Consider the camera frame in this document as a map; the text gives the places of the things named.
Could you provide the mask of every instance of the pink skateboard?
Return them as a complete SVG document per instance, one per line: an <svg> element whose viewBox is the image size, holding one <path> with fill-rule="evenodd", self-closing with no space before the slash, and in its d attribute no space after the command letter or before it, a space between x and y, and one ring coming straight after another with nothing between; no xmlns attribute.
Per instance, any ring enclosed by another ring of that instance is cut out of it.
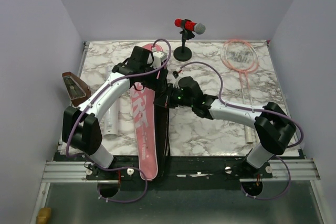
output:
<svg viewBox="0 0 336 224"><path fill-rule="evenodd" d="M155 45L158 51L162 48ZM152 44L143 48L151 50ZM168 121L169 110L154 106L155 91L143 88L137 82L130 89L135 134L138 143L139 168L148 180L153 180L164 164L164 156L169 152Z"/></svg>

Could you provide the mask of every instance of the marble surface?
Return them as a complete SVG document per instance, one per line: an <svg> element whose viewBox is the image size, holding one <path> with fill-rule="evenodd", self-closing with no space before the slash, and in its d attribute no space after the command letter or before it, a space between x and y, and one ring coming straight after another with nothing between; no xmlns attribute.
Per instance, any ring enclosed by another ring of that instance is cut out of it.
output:
<svg viewBox="0 0 336 224"><path fill-rule="evenodd" d="M134 46L144 46L153 41L100 41L91 42L84 62L81 78L95 92L103 83L107 65L116 65L129 57ZM180 41L170 41L172 48L181 45ZM159 43L164 51L168 47ZM227 101L242 103L239 74L227 69L221 62L220 49L222 42L192 42L186 45L193 52L190 61L202 61L215 67L223 77L224 88L222 98ZM254 105L265 105L268 101L278 103L285 109L279 83L276 78L266 43L252 43L259 55L260 66L250 74L249 82ZM173 71L183 63L172 56L168 69ZM185 76L192 76L199 82L204 93L218 95L219 79L210 68L203 65L190 65L183 69ZM174 80L171 73L169 80ZM119 100L119 136L104 138L103 144L109 152L115 155L137 155L138 149L134 133L133 116L130 104L130 94L125 93ZM190 108L171 109L170 111L170 147L174 156L244 156L259 141L255 131L254 144L245 143L244 126L229 121L208 120L198 118ZM284 156L298 156L295 148L286 150Z"/></svg>

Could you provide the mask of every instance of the badminton racket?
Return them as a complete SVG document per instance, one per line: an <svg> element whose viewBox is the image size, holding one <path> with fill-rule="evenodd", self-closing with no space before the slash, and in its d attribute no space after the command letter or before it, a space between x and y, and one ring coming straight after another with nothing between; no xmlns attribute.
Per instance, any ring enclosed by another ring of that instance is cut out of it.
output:
<svg viewBox="0 0 336 224"><path fill-rule="evenodd" d="M250 105L253 105L248 74L255 72L259 67L259 57L254 47L250 43L243 40L228 40L223 44L220 56L223 64L228 69L239 73L239 82L242 92L241 94L243 97L243 104L246 104L243 78L245 79ZM252 137L252 129L248 126L244 126L244 130L245 142L247 144L252 144L254 142Z"/></svg>

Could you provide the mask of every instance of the white tube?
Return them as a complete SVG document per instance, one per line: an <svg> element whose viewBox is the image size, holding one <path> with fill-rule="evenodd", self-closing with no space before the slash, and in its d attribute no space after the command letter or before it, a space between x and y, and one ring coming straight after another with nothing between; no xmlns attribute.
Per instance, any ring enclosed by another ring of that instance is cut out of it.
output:
<svg viewBox="0 0 336 224"><path fill-rule="evenodd" d="M110 76L113 66L107 66L106 79ZM119 114L119 99L108 109L105 114L103 136L118 136L118 114Z"/></svg>
<svg viewBox="0 0 336 224"><path fill-rule="evenodd" d="M252 144L253 138L252 138L252 129L248 126L244 126L245 129L245 143Z"/></svg>

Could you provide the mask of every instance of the red microphone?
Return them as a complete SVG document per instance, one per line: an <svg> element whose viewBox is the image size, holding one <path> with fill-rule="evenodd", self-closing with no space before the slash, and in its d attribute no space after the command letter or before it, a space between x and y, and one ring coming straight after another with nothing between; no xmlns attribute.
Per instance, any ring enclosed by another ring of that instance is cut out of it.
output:
<svg viewBox="0 0 336 224"><path fill-rule="evenodd" d="M175 20L175 26L177 27L181 27L182 29L186 29L186 30L189 30L189 31L194 31L195 33L197 34L202 34L205 32L205 25L201 24L201 23L195 23L195 22L192 22L192 21L189 21L189 20L186 20L185 23L184 23L184 27L182 27L182 19L177 19Z"/></svg>

